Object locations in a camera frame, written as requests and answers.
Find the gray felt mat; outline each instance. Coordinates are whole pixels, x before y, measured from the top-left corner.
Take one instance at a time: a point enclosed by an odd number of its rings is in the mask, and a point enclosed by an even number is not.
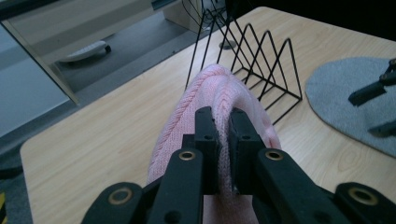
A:
[[[389,59],[348,58],[325,63],[306,82],[305,93],[318,116],[341,133],[396,157],[396,136],[375,137],[367,130],[396,120],[396,86],[367,103],[354,106],[349,95],[378,81]]]

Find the pink knit fabric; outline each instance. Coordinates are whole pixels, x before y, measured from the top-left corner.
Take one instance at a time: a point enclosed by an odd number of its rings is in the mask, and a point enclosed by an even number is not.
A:
[[[194,133],[195,111],[212,107],[219,131],[220,194],[204,197],[204,223],[258,223],[251,206],[251,196],[231,191],[228,152],[228,119],[233,107],[243,109],[267,147],[281,149],[272,122],[261,103],[232,72],[218,64],[209,65],[192,81],[176,110],[165,124],[153,150],[148,169],[148,183],[162,176],[172,153],[181,148],[184,133]]]

